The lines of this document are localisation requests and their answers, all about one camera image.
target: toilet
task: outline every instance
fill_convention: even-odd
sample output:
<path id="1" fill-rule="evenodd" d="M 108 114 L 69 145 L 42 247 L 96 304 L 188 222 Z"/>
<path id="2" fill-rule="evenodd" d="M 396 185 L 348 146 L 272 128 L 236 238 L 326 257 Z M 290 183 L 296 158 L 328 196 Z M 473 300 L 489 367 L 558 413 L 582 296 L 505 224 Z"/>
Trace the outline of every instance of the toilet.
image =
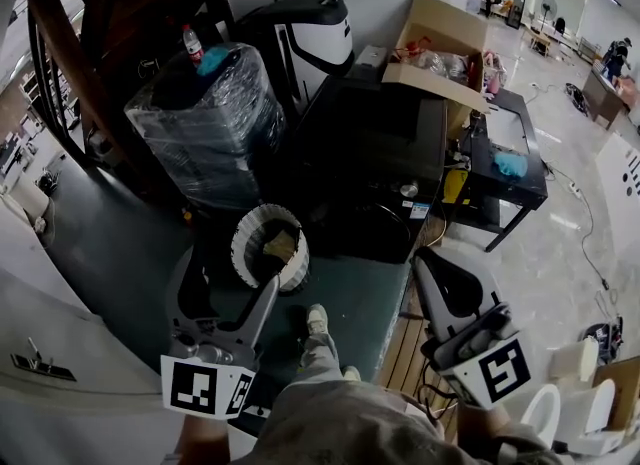
<path id="1" fill-rule="evenodd" d="M 560 421 L 560 391 L 544 384 L 517 394 L 503 403 L 512 420 L 533 428 L 538 438 L 551 448 Z"/>

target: sneaker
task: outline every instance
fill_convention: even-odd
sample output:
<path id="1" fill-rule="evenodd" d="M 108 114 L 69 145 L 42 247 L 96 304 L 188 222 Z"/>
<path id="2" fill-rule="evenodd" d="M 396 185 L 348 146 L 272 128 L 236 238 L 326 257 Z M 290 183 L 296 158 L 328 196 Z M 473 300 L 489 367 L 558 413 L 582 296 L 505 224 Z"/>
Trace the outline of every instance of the sneaker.
<path id="1" fill-rule="evenodd" d="M 329 333 L 329 318 L 322 305 L 311 305 L 307 310 L 307 329 L 309 335 Z"/>
<path id="2" fill-rule="evenodd" d="M 360 378 L 360 371 L 352 365 L 348 365 L 342 370 L 342 376 L 347 381 L 362 381 Z"/>

